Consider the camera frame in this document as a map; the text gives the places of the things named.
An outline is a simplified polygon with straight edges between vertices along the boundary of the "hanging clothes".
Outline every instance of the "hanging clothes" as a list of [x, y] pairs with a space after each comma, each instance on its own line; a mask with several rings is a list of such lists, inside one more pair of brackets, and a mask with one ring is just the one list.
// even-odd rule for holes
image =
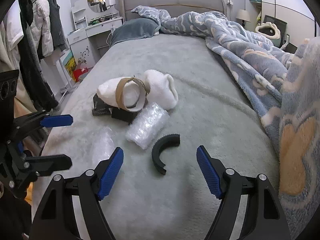
[[54, 98], [50, 87], [45, 84], [37, 64], [39, 59], [37, 55], [32, 53], [28, 42], [27, 25], [32, 25], [33, 21], [30, 20], [34, 15], [32, 11], [30, 12], [30, 10], [28, 10], [30, 4], [32, 4], [32, 0], [19, 0], [21, 25], [24, 33], [24, 37], [18, 43], [20, 71], [30, 98], [46, 111], [50, 111], [52, 108], [57, 107], [59, 103]]
[[35, 45], [33, 44], [33, 41], [32, 41], [32, 32], [31, 32], [31, 29], [30, 29], [30, 27], [28, 25], [26, 27], [26, 37], [27, 37], [27, 40], [28, 40], [28, 44], [29, 44], [29, 47], [30, 47], [30, 51], [31, 51], [32, 57], [35, 59], [36, 67], [39, 70], [42, 79], [46, 83], [46, 81], [45, 81], [45, 79], [44, 79], [44, 77], [42, 75], [42, 69], [41, 69], [40, 61], [39, 61], [38, 54], [37, 54], [37, 51], [36, 51], [36, 47], [35, 47]]
[[57, 0], [48, 0], [50, 7], [51, 36], [53, 48], [60, 47], [61, 51], [67, 49], [62, 24], [60, 20], [60, 6]]
[[19, 69], [20, 54], [18, 50], [18, 43], [23, 38], [23, 30], [20, 19], [20, 7], [18, 0], [10, 7], [6, 19], [4, 20], [4, 26], [7, 33], [6, 49], [11, 64], [15, 69]]
[[51, 35], [50, 7], [48, 0], [35, 0], [33, 2], [33, 22], [30, 26], [33, 44], [36, 49], [42, 36], [42, 54], [47, 57], [53, 52]]
[[[0, 39], [0, 72], [3, 71], [9, 71], [9, 70], [14, 70], [15, 68], [13, 67], [12, 63], [10, 62], [10, 59], [7, 54], [6, 47], [7, 45], [7, 40], [6, 40], [6, 31], [4, 28], [3, 22], [0, 24], [0, 34], [1, 34], [1, 39]], [[36, 109], [34, 108], [32, 101], [26, 91], [26, 88], [24, 87], [20, 77], [18, 78], [17, 82], [17, 95], [15, 97], [15, 117], [19, 116], [19, 112], [25, 113], [25, 109], [27, 109], [27, 113], [33, 113], [36, 112]]]

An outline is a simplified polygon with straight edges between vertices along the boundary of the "white drawer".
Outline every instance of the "white drawer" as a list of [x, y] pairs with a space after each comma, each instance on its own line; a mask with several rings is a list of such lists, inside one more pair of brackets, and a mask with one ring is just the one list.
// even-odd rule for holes
[[94, 59], [92, 47], [88, 38], [74, 44], [70, 44], [70, 47], [77, 65], [79, 60], [85, 60], [84, 63], [81, 63], [82, 67], [94, 67], [96, 61]]
[[122, 25], [122, 18], [108, 20], [106, 22], [99, 23], [86, 28], [87, 36], [91, 37], [99, 33], [104, 33], [104, 32], [110, 31], [112, 26], [114, 27], [114, 29], [116, 29], [121, 25]]
[[83, 28], [83, 29], [80, 29], [79, 31], [75, 31], [71, 33], [68, 36], [68, 41], [69, 41], [69, 44], [74, 44], [86, 38], [87, 38], [87, 33], [85, 31], [85, 28]]

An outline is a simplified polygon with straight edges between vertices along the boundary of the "vanity table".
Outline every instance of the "vanity table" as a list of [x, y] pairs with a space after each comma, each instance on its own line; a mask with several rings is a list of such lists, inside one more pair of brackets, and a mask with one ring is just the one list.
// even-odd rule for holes
[[[116, 17], [119, 12], [115, 4], [116, 0], [78, 0], [71, 8], [76, 31], [69, 34], [68, 41], [76, 64], [81, 63], [81, 68], [95, 66], [109, 49], [110, 34], [122, 25], [123, 18]], [[104, 22], [89, 25], [108, 17], [110, 19]]]
[[122, 17], [78, 29], [68, 36], [76, 63], [83, 67], [94, 67], [108, 50], [107, 38], [122, 25]]

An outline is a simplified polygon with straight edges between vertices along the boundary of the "gray bed sheet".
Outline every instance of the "gray bed sheet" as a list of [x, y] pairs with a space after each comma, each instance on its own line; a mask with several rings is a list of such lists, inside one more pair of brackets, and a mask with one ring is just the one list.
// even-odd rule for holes
[[[169, 73], [179, 94], [170, 120], [147, 150], [125, 139], [127, 124], [110, 116], [93, 117], [92, 98], [108, 79], [141, 77], [148, 69]], [[117, 240], [204, 239], [220, 201], [210, 194], [196, 162], [196, 149], [204, 145], [226, 167], [246, 176], [264, 173], [278, 188], [278, 158], [257, 114], [246, 103], [235, 82], [216, 60], [205, 41], [191, 36], [160, 34], [114, 45], [96, 64], [68, 101], [63, 114], [71, 114], [70, 127], [53, 128], [43, 155], [66, 154], [73, 166], [62, 174], [79, 176], [113, 151], [124, 150], [124, 163], [111, 193], [100, 202]], [[181, 144], [165, 150], [161, 159], [167, 174], [159, 174], [151, 149], [159, 138], [179, 133]], [[51, 177], [33, 187], [32, 212]], [[80, 235], [89, 239], [77, 197], [74, 197]], [[232, 239], [240, 234], [245, 197]]]

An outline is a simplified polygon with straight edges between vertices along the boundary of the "painting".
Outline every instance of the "painting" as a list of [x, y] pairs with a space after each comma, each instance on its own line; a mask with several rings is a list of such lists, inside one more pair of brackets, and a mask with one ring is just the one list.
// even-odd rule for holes
[[73, 74], [73, 71], [76, 70], [76, 60], [75, 57], [72, 54], [72, 51], [69, 52], [69, 54], [66, 56], [66, 58], [63, 60], [63, 65], [65, 66], [66, 70], [68, 70], [70, 76], [76, 82], [76, 78]]

